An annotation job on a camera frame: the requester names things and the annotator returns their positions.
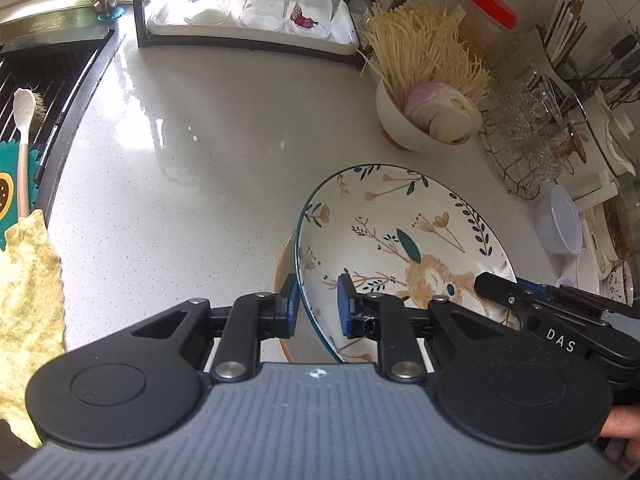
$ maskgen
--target ceramic plate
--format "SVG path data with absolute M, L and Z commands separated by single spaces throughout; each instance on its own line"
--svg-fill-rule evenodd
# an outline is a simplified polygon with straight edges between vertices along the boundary
M 606 279 L 604 296 L 628 306 L 634 304 L 634 283 L 631 268 L 627 262 L 613 267 Z
M 296 230 L 296 273 L 306 312 L 339 362 L 375 361 L 376 345 L 342 335 L 336 280 L 359 292 L 408 296 L 426 308 L 435 294 L 501 323 L 503 307 L 481 300 L 475 277 L 515 281 L 494 232 L 471 205 L 432 178 L 397 166 L 355 166 L 325 180 L 307 200 Z

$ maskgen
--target plastic container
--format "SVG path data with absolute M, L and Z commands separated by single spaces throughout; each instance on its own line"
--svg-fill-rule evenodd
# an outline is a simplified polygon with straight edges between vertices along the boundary
M 469 52 L 480 59 L 494 54 L 504 36 L 518 23 L 518 17 L 502 0 L 465 0 L 454 12 L 460 37 L 469 45 Z
M 534 211 L 536 233 L 545 250 L 552 254 L 579 254 L 582 226 L 574 201 L 562 186 L 553 186 L 542 195 Z

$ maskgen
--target white tray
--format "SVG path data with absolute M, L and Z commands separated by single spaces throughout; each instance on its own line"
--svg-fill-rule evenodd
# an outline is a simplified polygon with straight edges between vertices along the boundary
M 288 30 L 273 32 L 241 27 L 238 16 L 244 0 L 231 0 L 231 15 L 221 25 L 192 25 L 184 21 L 184 9 L 188 0 L 162 0 L 146 20 L 146 28 L 158 36 L 212 36 L 215 38 L 238 38 L 243 40 L 281 43 L 333 54 L 350 56 L 358 49 L 358 38 L 349 8 L 344 2 L 336 12 L 332 23 L 332 34 L 328 40 L 317 40 L 293 34 Z M 291 0 L 287 16 L 291 14 L 295 0 Z

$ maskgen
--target blue gripper pad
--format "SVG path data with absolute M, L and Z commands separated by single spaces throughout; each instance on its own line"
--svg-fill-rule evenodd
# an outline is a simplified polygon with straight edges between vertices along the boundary
M 351 329 L 350 312 L 351 300 L 347 296 L 342 276 L 338 276 L 338 313 L 340 314 L 342 335 L 345 337 L 349 337 L 349 330 Z
M 298 303 L 300 302 L 300 286 L 296 281 L 291 291 L 291 297 L 287 305 L 287 331 L 289 337 L 293 336 L 296 331 L 296 321 L 298 320 Z

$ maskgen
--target sliced onion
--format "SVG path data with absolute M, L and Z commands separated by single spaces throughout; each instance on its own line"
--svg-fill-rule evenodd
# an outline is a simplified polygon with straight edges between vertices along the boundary
M 478 108 L 446 83 L 420 83 L 404 103 L 404 116 L 428 136 L 461 144 L 482 127 Z

